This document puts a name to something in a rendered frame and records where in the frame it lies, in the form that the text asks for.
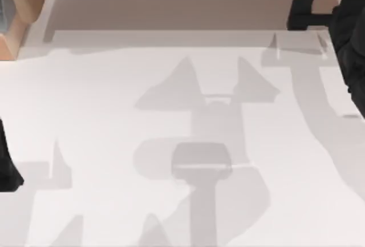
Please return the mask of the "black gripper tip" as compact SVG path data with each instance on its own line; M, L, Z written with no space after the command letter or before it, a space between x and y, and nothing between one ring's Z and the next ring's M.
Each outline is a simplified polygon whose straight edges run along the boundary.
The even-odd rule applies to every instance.
M15 192L23 184L24 178L12 161L3 121L0 119L0 192Z

